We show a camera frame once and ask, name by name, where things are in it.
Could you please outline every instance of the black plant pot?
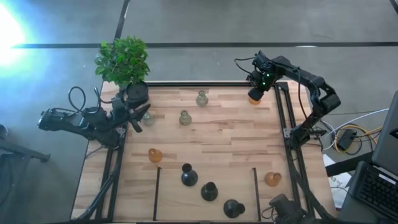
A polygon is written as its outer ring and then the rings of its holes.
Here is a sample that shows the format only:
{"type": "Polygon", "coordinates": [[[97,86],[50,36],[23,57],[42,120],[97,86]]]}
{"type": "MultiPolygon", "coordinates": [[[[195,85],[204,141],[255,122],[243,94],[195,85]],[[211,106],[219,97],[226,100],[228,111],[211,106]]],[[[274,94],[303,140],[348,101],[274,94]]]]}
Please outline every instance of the black plant pot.
{"type": "Polygon", "coordinates": [[[198,182],[198,174],[192,170],[191,164],[184,164],[182,166],[181,181],[188,187],[194,186],[198,182]]]}
{"type": "Polygon", "coordinates": [[[127,104],[130,108],[136,109],[138,106],[146,103],[149,99],[148,86],[145,82],[128,84],[126,87],[127,104]]]}
{"type": "Polygon", "coordinates": [[[245,207],[242,203],[237,202],[234,199],[229,199],[224,203],[224,213],[230,218],[236,218],[240,214],[243,214],[245,207]]]}
{"type": "Polygon", "coordinates": [[[216,200],[216,198],[217,198],[218,189],[217,189],[215,183],[209,182],[201,188],[200,193],[201,193],[201,197],[203,197],[203,199],[205,199],[208,202],[212,202],[212,201],[216,200]]]}

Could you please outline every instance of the orange vase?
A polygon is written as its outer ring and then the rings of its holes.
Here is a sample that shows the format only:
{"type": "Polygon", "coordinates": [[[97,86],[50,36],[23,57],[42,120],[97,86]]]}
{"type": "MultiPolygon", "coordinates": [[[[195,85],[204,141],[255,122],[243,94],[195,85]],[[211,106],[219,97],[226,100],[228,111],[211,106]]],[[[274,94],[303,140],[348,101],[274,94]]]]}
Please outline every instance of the orange vase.
{"type": "Polygon", "coordinates": [[[281,178],[282,175],[280,173],[269,172],[266,174],[264,180],[266,181],[266,184],[268,186],[275,187],[276,185],[279,184],[281,178]]]}
{"type": "Polygon", "coordinates": [[[151,162],[160,162],[163,158],[163,153],[158,149],[149,149],[148,156],[151,162]]]}
{"type": "Polygon", "coordinates": [[[259,105],[259,104],[261,103],[261,100],[256,101],[256,100],[254,100],[254,99],[252,99],[252,98],[249,97],[249,102],[250,102],[250,104],[252,104],[252,105],[259,105]]]}

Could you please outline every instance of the green leaves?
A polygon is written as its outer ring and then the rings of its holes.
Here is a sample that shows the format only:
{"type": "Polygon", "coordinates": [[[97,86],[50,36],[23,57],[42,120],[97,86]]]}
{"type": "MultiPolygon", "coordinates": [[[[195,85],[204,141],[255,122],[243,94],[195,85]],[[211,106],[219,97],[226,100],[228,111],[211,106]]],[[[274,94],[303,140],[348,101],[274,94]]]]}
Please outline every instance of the green leaves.
{"type": "Polygon", "coordinates": [[[98,65],[96,75],[103,80],[115,82],[121,86],[130,82],[144,81],[150,72],[145,43],[136,37],[127,36],[125,39],[116,39],[114,44],[101,43],[99,54],[94,59],[98,65]]]}

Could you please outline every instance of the potted plant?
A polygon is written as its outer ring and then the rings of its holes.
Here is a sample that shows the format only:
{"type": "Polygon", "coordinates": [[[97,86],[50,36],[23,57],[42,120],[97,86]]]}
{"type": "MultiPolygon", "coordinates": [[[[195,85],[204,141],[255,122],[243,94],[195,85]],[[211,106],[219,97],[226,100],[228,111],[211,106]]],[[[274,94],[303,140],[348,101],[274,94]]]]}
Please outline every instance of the potted plant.
{"type": "Polygon", "coordinates": [[[107,82],[114,82],[127,94],[127,100],[135,105],[145,103],[148,86],[144,82],[150,72],[145,63],[148,54],[145,43],[136,37],[116,39],[113,44],[102,42],[99,54],[95,58],[96,75],[107,82]]]}

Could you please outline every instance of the white cable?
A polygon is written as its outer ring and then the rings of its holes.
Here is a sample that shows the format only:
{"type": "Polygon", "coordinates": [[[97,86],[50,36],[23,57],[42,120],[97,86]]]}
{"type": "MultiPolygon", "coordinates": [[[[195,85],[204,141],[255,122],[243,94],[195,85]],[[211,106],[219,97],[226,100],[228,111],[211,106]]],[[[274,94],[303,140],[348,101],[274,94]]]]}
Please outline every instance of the white cable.
{"type": "Polygon", "coordinates": [[[357,119],[361,119],[361,118],[364,118],[364,117],[366,117],[366,116],[369,116],[369,115],[372,115],[372,114],[375,114],[375,113],[380,113],[380,112],[383,112],[383,111],[387,111],[387,110],[389,110],[389,109],[390,109],[390,108],[386,108],[386,109],[383,109],[383,110],[375,111],[375,112],[372,112],[372,113],[368,113],[368,114],[366,114],[366,115],[362,115],[362,116],[357,117],[357,118],[355,118],[355,119],[352,119],[351,121],[347,121],[347,122],[345,122],[344,124],[338,126],[337,128],[332,128],[332,131],[329,132],[327,135],[325,135],[325,137],[326,137],[326,136],[329,136],[331,133],[335,133],[335,134],[336,134],[336,130],[339,130],[341,127],[345,126],[345,125],[348,124],[348,123],[351,123],[351,122],[353,122],[353,121],[356,121],[357,119]]]}
{"type": "MultiPolygon", "coordinates": [[[[336,136],[336,130],[335,130],[335,128],[334,128],[332,125],[330,125],[329,123],[327,123],[326,121],[323,121],[323,122],[329,126],[329,128],[332,130],[332,132],[333,132],[333,133],[335,134],[335,136],[336,136]]],[[[327,148],[325,148],[325,149],[323,149],[323,150],[327,150],[327,149],[330,149],[331,147],[333,147],[333,145],[335,144],[335,141],[336,141],[336,139],[333,140],[333,142],[331,143],[331,145],[330,145],[329,147],[327,147],[327,148]]]]}

